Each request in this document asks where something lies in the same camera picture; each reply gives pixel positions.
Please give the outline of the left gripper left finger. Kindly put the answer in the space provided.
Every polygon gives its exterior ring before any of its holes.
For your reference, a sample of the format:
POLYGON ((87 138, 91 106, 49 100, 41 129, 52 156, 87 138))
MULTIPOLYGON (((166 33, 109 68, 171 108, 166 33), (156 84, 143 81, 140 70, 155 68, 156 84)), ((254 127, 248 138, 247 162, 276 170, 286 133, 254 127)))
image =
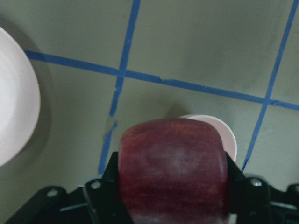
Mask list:
POLYGON ((102 179, 112 186, 117 186, 118 182, 118 152, 113 152, 102 179))

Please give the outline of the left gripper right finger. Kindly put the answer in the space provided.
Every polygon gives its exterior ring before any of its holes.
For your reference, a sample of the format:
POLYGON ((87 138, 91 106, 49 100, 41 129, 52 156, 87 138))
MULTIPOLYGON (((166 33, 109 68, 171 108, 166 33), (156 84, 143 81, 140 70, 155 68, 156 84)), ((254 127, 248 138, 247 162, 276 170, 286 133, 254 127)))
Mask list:
POLYGON ((227 160, 229 185, 230 187, 237 186, 245 180, 245 176, 226 151, 225 156, 227 160))

